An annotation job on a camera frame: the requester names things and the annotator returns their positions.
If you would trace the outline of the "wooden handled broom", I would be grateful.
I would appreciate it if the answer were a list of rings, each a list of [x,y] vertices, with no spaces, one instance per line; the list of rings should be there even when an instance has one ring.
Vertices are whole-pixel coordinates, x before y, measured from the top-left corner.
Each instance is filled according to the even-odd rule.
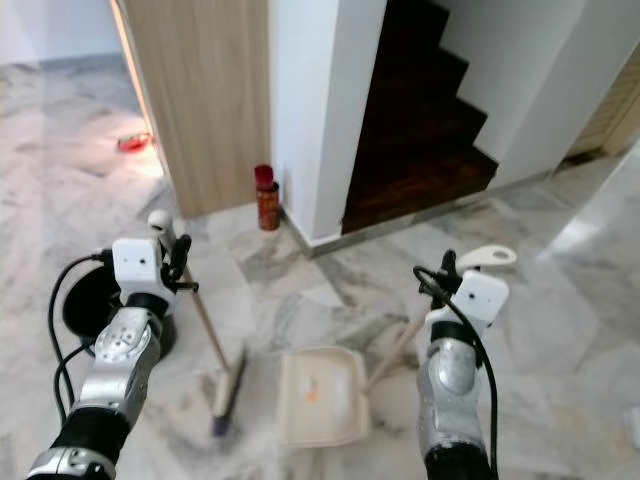
[[[179,237],[177,229],[174,227],[173,216],[165,210],[152,210],[147,215],[147,224],[150,225],[157,241],[163,246],[166,265],[164,276],[165,280],[168,280],[170,247],[172,247],[174,239]],[[191,275],[191,279],[196,282],[195,276],[188,269],[188,261],[189,256],[186,262],[187,271]],[[227,351],[225,351],[223,342],[219,337],[218,329],[215,328],[214,321],[211,319],[209,307],[207,307],[204,297],[201,296],[200,292],[191,292],[191,298],[220,369],[220,376],[214,383],[214,399],[212,399],[211,407],[211,434],[216,439],[221,439],[225,438],[230,433],[230,428],[232,428],[234,407],[236,407],[237,396],[239,389],[241,389],[241,381],[244,374],[244,352],[239,351],[237,355],[233,356],[227,355]]]

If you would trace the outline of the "cream dustpan with wooden handle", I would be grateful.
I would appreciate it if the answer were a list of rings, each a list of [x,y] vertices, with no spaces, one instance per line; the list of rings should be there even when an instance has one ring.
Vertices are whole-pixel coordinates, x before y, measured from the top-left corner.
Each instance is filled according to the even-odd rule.
[[[492,268],[509,268],[518,256],[503,244],[486,244],[457,255],[458,273],[477,270],[489,273]],[[435,285],[439,268],[415,268],[413,276],[419,289],[430,297],[430,310],[447,302],[447,294]],[[407,346],[421,330],[428,330],[430,340],[419,366],[425,380],[421,389],[425,406],[425,438],[428,448],[440,444],[483,445],[477,399],[483,387],[480,375],[490,374],[486,364],[483,339],[452,303],[462,317],[458,323],[425,323],[424,314],[413,320],[397,340]],[[369,390],[387,366],[366,369],[364,356],[346,347],[321,346],[294,349],[285,353],[279,376],[276,403],[276,430],[280,444],[291,449],[338,447],[358,442],[372,429],[372,404]]]

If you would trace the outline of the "black round waste bin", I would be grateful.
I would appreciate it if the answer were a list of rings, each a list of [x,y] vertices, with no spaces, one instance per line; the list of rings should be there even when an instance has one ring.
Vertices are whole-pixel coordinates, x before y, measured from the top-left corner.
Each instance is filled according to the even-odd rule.
[[[172,285],[165,283],[163,266],[160,268],[143,268],[146,273],[155,273],[154,282],[168,293],[174,293]],[[90,356],[96,355],[95,342],[102,329],[113,320],[115,312],[124,307],[122,288],[116,282],[113,262],[101,261],[99,265],[87,271],[76,280],[67,293],[61,306],[61,320],[68,332],[77,335],[82,346],[87,347]],[[161,317],[160,334],[161,353],[164,360],[177,344],[178,330],[174,324],[173,306]]]

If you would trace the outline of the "red cylindrical canister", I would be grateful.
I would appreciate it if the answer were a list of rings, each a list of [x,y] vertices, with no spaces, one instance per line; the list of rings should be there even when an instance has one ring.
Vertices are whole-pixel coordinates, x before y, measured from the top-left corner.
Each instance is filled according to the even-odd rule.
[[[276,183],[274,170],[270,165],[257,165],[253,169],[257,210],[259,210],[259,228],[273,232],[280,227],[279,184]]]

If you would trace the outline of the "red plate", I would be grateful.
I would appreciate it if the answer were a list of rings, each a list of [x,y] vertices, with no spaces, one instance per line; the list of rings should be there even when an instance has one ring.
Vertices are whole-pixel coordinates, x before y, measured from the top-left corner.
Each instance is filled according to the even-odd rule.
[[[116,141],[116,150],[122,154],[141,154],[154,143],[154,136],[150,133],[131,134]]]

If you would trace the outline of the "dark wooden staircase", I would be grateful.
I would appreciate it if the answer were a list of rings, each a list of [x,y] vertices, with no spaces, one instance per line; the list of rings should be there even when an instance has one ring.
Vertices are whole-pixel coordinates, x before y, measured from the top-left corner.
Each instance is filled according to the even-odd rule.
[[[497,173],[475,145],[488,115],[458,96],[468,63],[442,46],[448,19],[433,0],[388,0],[343,233],[474,195]]]

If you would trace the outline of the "light wood cabinet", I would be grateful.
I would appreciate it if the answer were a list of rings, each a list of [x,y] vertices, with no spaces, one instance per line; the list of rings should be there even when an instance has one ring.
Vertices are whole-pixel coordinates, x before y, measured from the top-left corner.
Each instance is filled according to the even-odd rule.
[[[252,204],[270,161],[269,0],[111,0],[180,215]]]

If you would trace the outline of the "light wood door panel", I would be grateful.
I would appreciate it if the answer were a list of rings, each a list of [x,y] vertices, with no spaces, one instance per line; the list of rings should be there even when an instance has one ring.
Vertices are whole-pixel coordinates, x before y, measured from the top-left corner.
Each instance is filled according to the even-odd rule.
[[[580,165],[595,157],[622,154],[640,134],[640,44],[632,50],[564,163]]]

